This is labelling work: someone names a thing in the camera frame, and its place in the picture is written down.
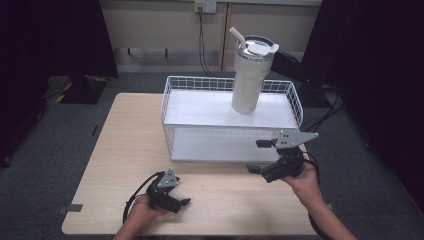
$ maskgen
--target wall socket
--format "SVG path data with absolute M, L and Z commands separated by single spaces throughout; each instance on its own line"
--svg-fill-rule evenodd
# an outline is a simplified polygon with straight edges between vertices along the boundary
M 202 13 L 216 13 L 216 2 L 195 1 L 194 12 L 199 12 L 199 9 L 202 9 Z

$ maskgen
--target dark carpeted floor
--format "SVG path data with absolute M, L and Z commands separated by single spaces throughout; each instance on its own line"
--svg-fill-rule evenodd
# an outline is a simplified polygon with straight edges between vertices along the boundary
M 169 75 L 122 73 L 109 80 L 97 105 L 58 104 L 48 99 L 43 117 L 0 169 L 0 239 L 111 239 L 61 232 L 57 209 L 72 201 L 114 97 L 121 92 L 162 93 Z M 233 77 L 234 73 L 217 73 Z M 270 74 L 268 79 L 283 79 Z M 49 95 L 66 77 L 50 79 Z M 325 108 L 305 108 L 304 122 Z M 366 135 L 342 110 L 322 123 L 307 149 L 320 162 L 321 190 L 359 239 L 424 239 L 424 218 L 393 172 L 366 147 Z M 279 239 L 320 239 L 284 237 Z

